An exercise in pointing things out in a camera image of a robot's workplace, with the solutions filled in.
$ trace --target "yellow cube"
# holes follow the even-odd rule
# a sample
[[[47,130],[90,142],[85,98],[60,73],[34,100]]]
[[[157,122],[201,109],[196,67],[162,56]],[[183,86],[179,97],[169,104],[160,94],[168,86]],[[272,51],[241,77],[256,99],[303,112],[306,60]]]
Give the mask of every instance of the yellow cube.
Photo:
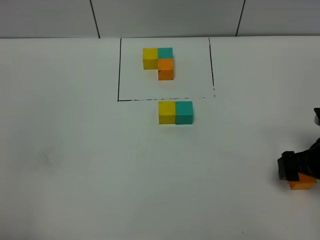
[[[176,124],[176,102],[159,102],[159,124]]]
[[[158,69],[158,48],[144,48],[142,53],[143,69]]]

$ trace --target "white wall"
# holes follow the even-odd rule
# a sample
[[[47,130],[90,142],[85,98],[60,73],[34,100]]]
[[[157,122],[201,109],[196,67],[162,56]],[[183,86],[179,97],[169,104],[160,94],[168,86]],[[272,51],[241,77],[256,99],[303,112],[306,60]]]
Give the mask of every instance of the white wall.
[[[90,1],[0,1],[0,38],[52,37],[98,37]]]
[[[235,36],[243,0],[92,0],[101,37]]]
[[[246,0],[238,36],[319,35],[319,0]]]

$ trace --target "black line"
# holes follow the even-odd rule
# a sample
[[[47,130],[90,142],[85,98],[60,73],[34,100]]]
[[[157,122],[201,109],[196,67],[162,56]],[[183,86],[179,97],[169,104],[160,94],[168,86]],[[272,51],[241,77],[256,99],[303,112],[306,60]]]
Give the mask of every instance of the black line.
[[[98,29],[96,15],[95,15],[95,11],[94,11],[94,6],[92,5],[92,0],[90,0],[90,5],[91,5],[91,10],[92,10],[92,14],[93,14],[94,23],[95,23],[95,28],[96,28],[96,31],[98,33],[98,37],[100,38],[100,33],[99,33],[99,29]]]
[[[119,102],[119,92],[120,92],[121,44],[122,44],[122,38],[120,38],[119,79],[118,79],[118,100],[117,100],[118,102]]]
[[[171,97],[171,98],[149,98],[149,99],[127,99],[118,100],[118,102],[137,102],[137,101],[157,101],[157,100],[182,100],[182,99],[206,99],[207,97]]]
[[[210,38],[208,38],[208,39],[209,39],[209,52],[210,52],[210,62],[211,62],[212,84],[213,84],[213,87],[215,87],[214,68],[212,67],[212,56],[211,56],[211,42],[210,42]]]
[[[241,19],[242,19],[242,14],[243,14],[244,9],[245,9],[245,4],[246,4],[246,0],[243,0],[243,5],[242,5],[242,10],[241,10],[241,15],[240,15],[240,19],[239,19],[238,27],[237,27],[237,29],[236,29],[236,33],[235,33],[235,36],[236,36],[236,37],[238,36],[238,31],[239,31],[240,22],[241,22]]]

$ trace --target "block structure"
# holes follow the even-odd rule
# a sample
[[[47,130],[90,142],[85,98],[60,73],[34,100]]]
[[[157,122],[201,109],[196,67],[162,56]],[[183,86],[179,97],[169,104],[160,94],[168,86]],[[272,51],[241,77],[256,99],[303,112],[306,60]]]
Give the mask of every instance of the block structure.
[[[158,103],[159,124],[176,123],[176,102],[160,101]]]
[[[144,48],[142,61],[144,70],[158,69],[158,48]]]
[[[194,108],[192,101],[175,102],[175,114],[175,124],[192,124],[194,121]]]
[[[175,78],[174,59],[159,58],[158,59],[158,80],[173,80]]]
[[[158,80],[173,80],[175,78],[172,47],[144,48],[142,61],[144,70],[158,69]]]
[[[291,190],[307,190],[313,188],[317,184],[317,180],[308,175],[299,173],[299,181],[288,181]]]

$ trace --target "wooden block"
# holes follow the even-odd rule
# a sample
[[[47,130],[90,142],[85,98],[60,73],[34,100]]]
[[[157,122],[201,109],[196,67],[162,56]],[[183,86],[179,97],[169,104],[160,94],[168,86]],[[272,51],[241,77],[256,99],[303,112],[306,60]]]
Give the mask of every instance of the wooden block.
[[[158,105],[159,124],[176,123],[176,102],[160,101]]]
[[[158,69],[158,48],[144,48],[142,52],[143,69]]]
[[[312,176],[299,173],[299,181],[288,181],[291,190],[307,190],[317,184],[317,180]]]
[[[174,59],[158,59],[158,79],[173,80],[175,78]]]
[[[159,59],[173,59],[174,50],[172,47],[160,47],[158,48],[158,58]]]
[[[192,124],[194,121],[194,107],[192,101],[175,102],[175,124]]]

